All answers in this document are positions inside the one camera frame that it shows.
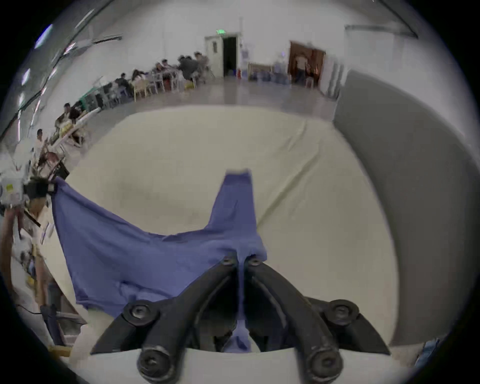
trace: ceiling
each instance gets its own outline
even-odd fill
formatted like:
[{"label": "ceiling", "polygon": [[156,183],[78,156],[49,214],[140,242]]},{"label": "ceiling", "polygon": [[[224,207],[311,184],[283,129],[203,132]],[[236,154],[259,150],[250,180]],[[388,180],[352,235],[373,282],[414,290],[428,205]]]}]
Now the ceiling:
[{"label": "ceiling", "polygon": [[[40,91],[46,86],[46,91],[41,95],[41,98],[44,100],[48,99],[56,82],[70,65],[71,60],[60,60],[60,57],[72,41],[101,36],[102,31],[127,12],[140,5],[140,3],[145,3],[145,1],[82,0],[75,1],[66,8],[53,21],[50,33],[44,43],[38,48],[32,47],[27,58],[12,79],[12,85],[0,110],[0,133],[2,138],[4,131],[9,127],[14,117],[17,116],[20,107],[20,95],[23,95],[22,136],[26,134],[38,102],[37,99],[40,96]],[[56,68],[55,75],[48,79],[54,68]],[[22,85],[22,77],[28,69],[30,69],[28,81]]]}]

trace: ceiling light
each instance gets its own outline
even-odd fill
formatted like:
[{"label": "ceiling light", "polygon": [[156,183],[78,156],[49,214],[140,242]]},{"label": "ceiling light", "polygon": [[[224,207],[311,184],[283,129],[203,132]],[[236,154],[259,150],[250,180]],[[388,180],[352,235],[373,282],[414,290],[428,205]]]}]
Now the ceiling light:
[{"label": "ceiling light", "polygon": [[38,40],[35,43],[35,49],[37,49],[39,46],[41,46],[43,43],[45,43],[45,40],[47,39],[48,35],[50,34],[50,31],[53,28],[53,24],[50,24],[45,31],[40,35]]},{"label": "ceiling light", "polygon": [[66,55],[67,53],[69,53],[76,44],[77,44],[77,43],[75,43],[75,42],[71,43],[71,44],[65,49],[65,52],[64,52],[63,54]]},{"label": "ceiling light", "polygon": [[94,10],[95,10],[95,8],[89,10],[89,11],[87,12],[87,14],[84,16],[84,18],[83,18],[82,20],[80,20],[80,21],[78,22],[78,24],[75,26],[75,29],[77,29],[77,28],[80,26],[80,24],[83,23],[83,22],[85,21],[85,19],[92,14],[92,12],[93,12]]},{"label": "ceiling light", "polygon": [[38,101],[37,101],[37,104],[35,106],[35,110],[33,111],[33,116],[32,116],[32,121],[30,123],[30,127],[33,125],[33,120],[35,119],[35,115],[36,115],[36,112],[38,111],[38,107],[40,106],[41,101],[42,101],[41,99],[38,99]]},{"label": "ceiling light", "polygon": [[28,68],[24,75],[22,76],[22,85],[25,85],[25,83],[28,81],[28,78],[30,77],[30,68]]},{"label": "ceiling light", "polygon": [[54,67],[48,79],[50,80],[57,73],[57,67]]},{"label": "ceiling light", "polygon": [[18,111],[18,124],[17,124],[17,139],[18,142],[20,142],[20,115],[22,114],[22,111]]},{"label": "ceiling light", "polygon": [[20,96],[18,97],[18,106],[21,107],[22,104],[24,103],[25,100],[25,94],[22,92],[20,93]]}]

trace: door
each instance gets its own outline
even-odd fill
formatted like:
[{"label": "door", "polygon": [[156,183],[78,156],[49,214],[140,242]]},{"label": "door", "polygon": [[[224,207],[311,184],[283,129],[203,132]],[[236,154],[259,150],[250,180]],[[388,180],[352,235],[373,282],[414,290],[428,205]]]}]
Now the door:
[{"label": "door", "polygon": [[237,38],[223,38],[223,75],[226,76],[229,71],[235,72],[237,69]]},{"label": "door", "polygon": [[223,77],[223,40],[220,36],[205,38],[205,52],[215,77]]}]

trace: open doorway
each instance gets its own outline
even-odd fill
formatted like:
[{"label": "open doorway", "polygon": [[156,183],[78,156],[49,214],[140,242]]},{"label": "open doorway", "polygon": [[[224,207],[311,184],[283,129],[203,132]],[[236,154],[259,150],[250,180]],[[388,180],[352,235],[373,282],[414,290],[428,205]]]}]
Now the open doorway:
[{"label": "open doorway", "polygon": [[223,75],[234,75],[237,69],[237,37],[223,38]]},{"label": "open doorway", "polygon": [[290,41],[288,73],[292,82],[305,85],[306,78],[312,77],[314,86],[318,85],[322,75],[325,52],[321,49]]}]

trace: human arm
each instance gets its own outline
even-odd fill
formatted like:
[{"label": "human arm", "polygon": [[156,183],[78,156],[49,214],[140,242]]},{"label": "human arm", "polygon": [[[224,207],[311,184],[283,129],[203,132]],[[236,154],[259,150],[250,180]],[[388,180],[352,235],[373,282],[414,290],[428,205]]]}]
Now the human arm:
[{"label": "human arm", "polygon": [[7,287],[8,293],[13,294],[12,286],[12,245],[13,245],[13,223],[15,218],[21,218],[20,207],[5,210],[0,235],[0,273]]},{"label": "human arm", "polygon": [[47,304],[47,295],[45,294],[45,285],[47,282],[47,273],[45,271],[45,264],[43,258],[40,256],[36,245],[33,248],[35,258],[35,273],[36,273],[36,302],[39,307]]}]

